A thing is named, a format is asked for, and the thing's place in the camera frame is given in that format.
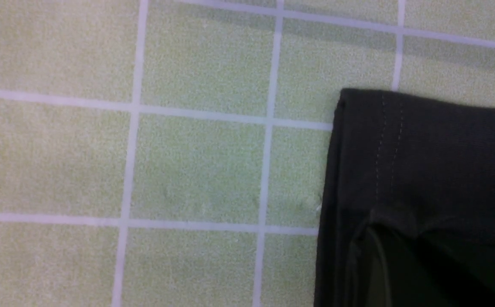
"fabric fold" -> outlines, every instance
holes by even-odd
[[[329,144],[314,306],[338,306],[366,224],[495,246],[495,109],[343,89]],[[495,261],[493,250],[485,255]]]

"clothing item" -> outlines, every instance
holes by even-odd
[[[376,224],[413,240],[454,237],[495,264],[495,109],[343,89],[327,159],[315,307],[341,305],[349,245]]]

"black cloth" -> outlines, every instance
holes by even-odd
[[[495,109],[343,89],[329,144],[315,307],[340,306],[350,241],[380,224],[443,232],[495,263]]]

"stitching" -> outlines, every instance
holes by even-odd
[[[397,156],[397,151],[399,150],[399,144],[401,143],[401,133],[403,133],[403,103],[400,101],[399,102],[399,114],[400,114],[400,121],[399,121],[399,134],[397,136],[397,144],[396,144],[396,151],[393,153],[393,159],[392,159],[392,179],[390,183],[390,194],[393,196],[393,171],[394,168],[393,166],[396,163],[396,156]]]
[[[384,125],[382,125],[382,132],[380,133],[379,147],[376,151],[376,161],[375,161],[375,173],[376,173],[376,190],[375,197],[376,202],[379,202],[379,158],[380,158],[380,148],[382,148],[382,143],[384,142],[384,131],[386,130],[386,101],[384,100],[384,94],[382,94],[382,117],[384,117]]]

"seam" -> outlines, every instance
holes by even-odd
[[[382,98],[382,117],[384,118],[384,124],[382,125],[382,131],[380,132],[379,147],[376,150],[376,161],[375,161],[375,173],[376,173],[375,197],[376,197],[376,203],[377,204],[379,202],[379,177],[380,177],[379,159],[380,159],[380,148],[382,148],[382,143],[384,142],[384,131],[386,131],[386,124],[387,124],[387,119],[386,119],[386,101],[384,100],[384,94],[382,94],[381,98]]]
[[[393,196],[393,176],[394,176],[394,165],[396,164],[397,151],[399,150],[399,144],[401,143],[401,134],[403,133],[403,103],[399,101],[399,134],[397,135],[396,150],[393,153],[392,158],[392,179],[390,179],[390,195]]]

